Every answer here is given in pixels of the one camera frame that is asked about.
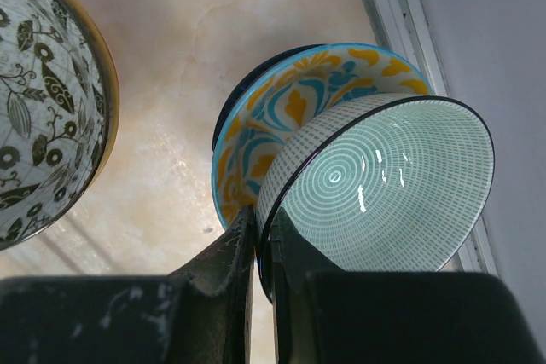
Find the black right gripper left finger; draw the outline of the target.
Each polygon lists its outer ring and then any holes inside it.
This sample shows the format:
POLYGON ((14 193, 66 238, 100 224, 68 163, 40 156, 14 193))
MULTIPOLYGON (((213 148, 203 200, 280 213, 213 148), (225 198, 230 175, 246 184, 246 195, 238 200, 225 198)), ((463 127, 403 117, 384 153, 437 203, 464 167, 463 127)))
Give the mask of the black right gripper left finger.
POLYGON ((247 363, 255 216, 170 274, 1 283, 4 363, 247 363))

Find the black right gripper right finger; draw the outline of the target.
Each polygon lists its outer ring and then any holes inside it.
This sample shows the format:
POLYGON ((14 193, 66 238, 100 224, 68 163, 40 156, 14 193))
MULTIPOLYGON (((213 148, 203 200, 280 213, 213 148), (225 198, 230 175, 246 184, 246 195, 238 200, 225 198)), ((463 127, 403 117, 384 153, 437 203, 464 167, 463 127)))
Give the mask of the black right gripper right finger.
POLYGON ((279 363, 542 363, 509 289, 481 273, 346 272, 274 217, 261 274, 279 363))

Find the green striped bowl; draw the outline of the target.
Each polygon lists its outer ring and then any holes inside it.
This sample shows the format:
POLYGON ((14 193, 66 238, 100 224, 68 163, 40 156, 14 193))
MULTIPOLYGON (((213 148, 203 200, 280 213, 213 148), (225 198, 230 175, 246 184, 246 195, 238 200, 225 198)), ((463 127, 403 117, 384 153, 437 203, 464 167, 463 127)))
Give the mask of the green striped bowl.
POLYGON ((346 271, 442 269, 479 220, 494 170, 491 132, 460 101, 385 93, 325 110, 288 138, 259 190, 264 293, 282 216, 346 271))

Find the yellow blue swirl bowl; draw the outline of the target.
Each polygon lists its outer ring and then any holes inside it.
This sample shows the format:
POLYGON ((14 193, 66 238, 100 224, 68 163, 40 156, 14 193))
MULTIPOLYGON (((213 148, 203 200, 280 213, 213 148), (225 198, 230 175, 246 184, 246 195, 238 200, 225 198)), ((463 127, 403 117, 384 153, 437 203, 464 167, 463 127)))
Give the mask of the yellow blue swirl bowl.
POLYGON ((212 199, 228 228, 256 205, 274 157, 318 114, 381 93, 431 95, 425 76, 402 56, 366 43, 330 43, 276 64, 235 104, 212 150, 212 199))

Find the dark leaf pattern bowl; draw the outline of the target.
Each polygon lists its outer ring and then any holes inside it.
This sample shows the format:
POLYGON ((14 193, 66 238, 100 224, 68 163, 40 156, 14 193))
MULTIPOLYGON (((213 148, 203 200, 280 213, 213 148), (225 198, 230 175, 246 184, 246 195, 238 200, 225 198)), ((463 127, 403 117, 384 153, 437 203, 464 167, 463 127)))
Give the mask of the dark leaf pattern bowl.
POLYGON ((62 0, 1 0, 1 247, 44 231, 89 187, 105 89, 62 0))

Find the pink floral bowl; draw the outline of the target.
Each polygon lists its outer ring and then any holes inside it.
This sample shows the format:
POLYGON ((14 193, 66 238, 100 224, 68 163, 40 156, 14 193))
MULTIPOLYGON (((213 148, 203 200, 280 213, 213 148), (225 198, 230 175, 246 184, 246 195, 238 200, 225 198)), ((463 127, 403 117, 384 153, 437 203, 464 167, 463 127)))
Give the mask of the pink floral bowl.
POLYGON ((228 98, 226 99, 220 114, 218 115, 217 122, 212 136, 212 150, 215 149, 217 141, 220 135, 220 132, 224 126, 225 121, 227 120, 229 114, 233 110, 235 104, 240 100, 244 95, 247 89, 267 70, 271 69, 276 64, 286 60, 287 58, 306 51, 308 49, 314 49, 316 47, 321 47, 323 44, 308 44, 304 46, 299 46, 292 48, 286 51, 283 51, 277 55, 270 57, 268 60, 262 62, 260 65, 256 66, 250 73, 248 73, 231 91, 228 98))

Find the orange flower green leaf bowl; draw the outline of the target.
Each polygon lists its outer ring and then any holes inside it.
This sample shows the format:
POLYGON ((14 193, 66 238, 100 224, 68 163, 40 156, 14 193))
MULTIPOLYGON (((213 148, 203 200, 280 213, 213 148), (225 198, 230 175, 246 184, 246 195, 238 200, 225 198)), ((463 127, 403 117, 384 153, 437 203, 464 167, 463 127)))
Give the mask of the orange flower green leaf bowl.
POLYGON ((90 179, 89 187, 99 178, 103 172, 115 144, 119 130, 119 78, 116 67, 110 52, 96 23, 89 16, 85 8, 78 0, 62 0, 71 13, 74 15, 84 37, 90 43, 90 49, 99 69, 103 88, 105 89, 105 107, 107 113, 107 126, 105 131, 105 146, 102 156, 96 167, 93 177, 90 179))

